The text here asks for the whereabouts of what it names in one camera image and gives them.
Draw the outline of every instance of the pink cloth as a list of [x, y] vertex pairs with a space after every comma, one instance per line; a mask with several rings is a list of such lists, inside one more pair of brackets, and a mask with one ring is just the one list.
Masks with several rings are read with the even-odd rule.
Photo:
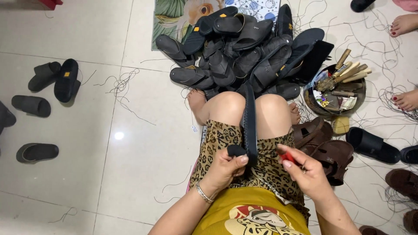
[[407, 11], [418, 11], [418, 0], [393, 0], [393, 2]]

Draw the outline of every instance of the bare foot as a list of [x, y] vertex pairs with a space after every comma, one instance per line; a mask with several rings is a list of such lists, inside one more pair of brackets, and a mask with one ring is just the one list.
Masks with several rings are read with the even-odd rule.
[[415, 29], [418, 29], [418, 14], [401, 15], [393, 21], [390, 27], [390, 35], [396, 38]]
[[292, 125], [299, 124], [299, 122], [301, 121], [301, 114], [299, 113], [298, 106], [296, 105], [296, 103], [291, 103], [289, 104], [289, 108], [290, 108], [290, 116], [292, 119]]
[[206, 103], [205, 93], [201, 90], [192, 89], [187, 95], [187, 100], [189, 101], [190, 109], [193, 112], [197, 123], [201, 126], [206, 125], [199, 118], [199, 112], [202, 110], [203, 105]]
[[412, 111], [418, 108], [418, 89], [394, 95], [392, 100], [398, 108], [406, 111]]

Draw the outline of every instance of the fish illustration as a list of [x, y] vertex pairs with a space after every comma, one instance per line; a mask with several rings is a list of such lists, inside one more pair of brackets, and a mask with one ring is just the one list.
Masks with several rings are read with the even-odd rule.
[[224, 0], [187, 0], [181, 17], [170, 18], [165, 15], [156, 15], [156, 17], [162, 27], [176, 27], [176, 38], [181, 41], [189, 25], [194, 26], [202, 16], [210, 15], [223, 7]]

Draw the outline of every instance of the yellow shirt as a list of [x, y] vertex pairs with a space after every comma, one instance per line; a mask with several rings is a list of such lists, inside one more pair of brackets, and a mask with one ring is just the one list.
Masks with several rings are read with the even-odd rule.
[[302, 214], [274, 193], [257, 187], [218, 195], [193, 235], [311, 235]]

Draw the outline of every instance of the hand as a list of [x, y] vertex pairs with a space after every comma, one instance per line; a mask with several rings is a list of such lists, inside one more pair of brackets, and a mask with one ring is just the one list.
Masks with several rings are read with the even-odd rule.
[[279, 162], [283, 164], [284, 169], [290, 174], [292, 180], [296, 181], [301, 190], [308, 197], [312, 198], [314, 202], [324, 198], [327, 193], [334, 193], [325, 176], [322, 164], [319, 161], [311, 158], [298, 149], [281, 144], [277, 145], [277, 147], [290, 153], [295, 161], [304, 165], [304, 170], [306, 170], [305, 174], [303, 173], [303, 170], [293, 162], [282, 160], [281, 158], [279, 160]]
[[247, 164], [247, 155], [230, 157], [226, 148], [218, 150], [208, 172], [201, 183], [199, 183], [202, 191], [204, 191], [203, 185], [208, 190], [217, 192], [225, 189], [235, 176], [241, 176], [244, 173], [245, 165]]

